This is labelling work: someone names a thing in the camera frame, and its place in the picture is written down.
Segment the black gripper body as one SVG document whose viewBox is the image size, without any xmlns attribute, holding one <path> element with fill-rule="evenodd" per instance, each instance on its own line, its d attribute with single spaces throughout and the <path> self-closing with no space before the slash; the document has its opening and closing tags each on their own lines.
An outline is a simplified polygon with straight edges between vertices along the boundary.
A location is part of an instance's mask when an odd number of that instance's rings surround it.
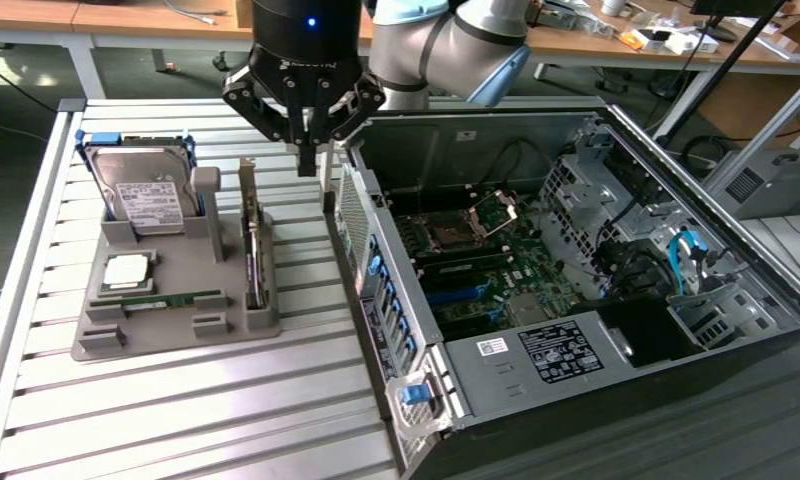
<svg viewBox="0 0 800 480">
<path fill-rule="evenodd" d="M 255 78 L 279 79 L 286 71 L 361 78 L 361 16 L 359 1 L 255 1 L 250 58 Z"/>
</svg>

